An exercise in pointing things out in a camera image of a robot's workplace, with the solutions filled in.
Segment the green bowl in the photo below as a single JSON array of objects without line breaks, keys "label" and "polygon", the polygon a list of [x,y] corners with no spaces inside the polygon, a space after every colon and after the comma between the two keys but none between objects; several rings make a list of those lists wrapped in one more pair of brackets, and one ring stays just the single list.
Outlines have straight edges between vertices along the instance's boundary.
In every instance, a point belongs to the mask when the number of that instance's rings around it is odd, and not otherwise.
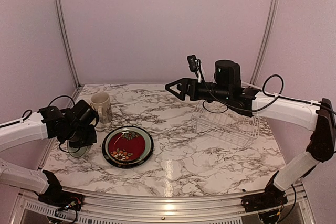
[{"label": "green bowl", "polygon": [[81,158],[89,153],[92,146],[84,146],[84,147],[70,147],[69,143],[67,145],[68,153],[74,158]]}]

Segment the beige patterned mug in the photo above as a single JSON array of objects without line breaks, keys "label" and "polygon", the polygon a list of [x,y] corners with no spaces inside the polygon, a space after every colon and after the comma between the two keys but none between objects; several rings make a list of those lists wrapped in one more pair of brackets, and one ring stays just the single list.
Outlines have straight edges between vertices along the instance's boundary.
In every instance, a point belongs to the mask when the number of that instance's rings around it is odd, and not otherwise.
[{"label": "beige patterned mug", "polygon": [[112,108],[110,96],[107,92],[99,92],[91,97],[91,106],[99,115],[99,121],[107,124],[112,121]]}]

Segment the red patterned plate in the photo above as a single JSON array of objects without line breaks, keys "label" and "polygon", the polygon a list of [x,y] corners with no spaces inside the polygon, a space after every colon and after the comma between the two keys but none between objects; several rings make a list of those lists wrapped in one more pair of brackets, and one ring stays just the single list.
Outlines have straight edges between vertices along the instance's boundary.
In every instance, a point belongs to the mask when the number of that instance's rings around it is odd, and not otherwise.
[{"label": "red patterned plate", "polygon": [[130,163],[138,159],[145,150],[145,139],[135,131],[114,134],[108,143],[108,154],[112,159]]}]

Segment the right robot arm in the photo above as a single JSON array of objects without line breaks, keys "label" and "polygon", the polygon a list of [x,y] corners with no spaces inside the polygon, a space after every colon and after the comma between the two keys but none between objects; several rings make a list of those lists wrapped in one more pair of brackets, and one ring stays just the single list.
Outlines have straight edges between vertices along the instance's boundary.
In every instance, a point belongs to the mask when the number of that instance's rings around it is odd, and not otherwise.
[{"label": "right robot arm", "polygon": [[277,207],[287,203],[285,191],[298,179],[306,177],[319,163],[330,160],[335,152],[335,111],[329,99],[304,101],[268,94],[264,89],[243,88],[240,65],[231,60],[215,62],[214,82],[206,82],[201,62],[188,56],[189,69],[196,78],[182,78],[166,84],[166,91],[180,100],[217,101],[248,117],[262,116],[301,126],[312,131],[306,150],[285,168],[277,171],[264,192],[244,196],[246,212]]}]

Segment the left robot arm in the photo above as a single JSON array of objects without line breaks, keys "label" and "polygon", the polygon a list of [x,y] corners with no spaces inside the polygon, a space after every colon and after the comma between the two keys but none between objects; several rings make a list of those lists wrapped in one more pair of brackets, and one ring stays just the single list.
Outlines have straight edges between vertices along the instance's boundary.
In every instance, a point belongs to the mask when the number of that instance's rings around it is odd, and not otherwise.
[{"label": "left robot arm", "polygon": [[[35,140],[56,138],[67,144],[66,153],[81,157],[97,141],[96,126],[99,114],[85,100],[73,107],[59,109],[49,105],[37,112],[27,110],[23,116],[1,125],[1,151]],[[1,183],[28,189],[39,195],[39,200],[61,206],[79,203],[81,196],[62,189],[53,172],[32,170],[1,160]]]}]

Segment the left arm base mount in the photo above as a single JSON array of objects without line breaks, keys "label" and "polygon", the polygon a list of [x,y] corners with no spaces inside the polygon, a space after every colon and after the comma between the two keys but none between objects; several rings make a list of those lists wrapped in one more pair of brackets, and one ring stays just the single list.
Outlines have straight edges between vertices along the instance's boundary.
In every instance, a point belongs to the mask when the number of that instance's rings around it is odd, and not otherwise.
[{"label": "left arm base mount", "polygon": [[57,191],[53,193],[45,192],[38,196],[40,202],[52,205],[58,208],[58,211],[75,210],[80,211],[84,196],[78,193],[68,191]]}]

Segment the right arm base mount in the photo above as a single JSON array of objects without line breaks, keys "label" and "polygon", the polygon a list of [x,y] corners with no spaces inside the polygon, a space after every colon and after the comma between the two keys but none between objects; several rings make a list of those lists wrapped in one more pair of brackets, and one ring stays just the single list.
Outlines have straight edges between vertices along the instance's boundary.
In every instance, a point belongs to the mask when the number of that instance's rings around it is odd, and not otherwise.
[{"label": "right arm base mount", "polygon": [[288,202],[284,194],[276,195],[275,193],[257,193],[246,195],[241,198],[241,205],[245,212],[265,210],[268,208],[283,206]]}]

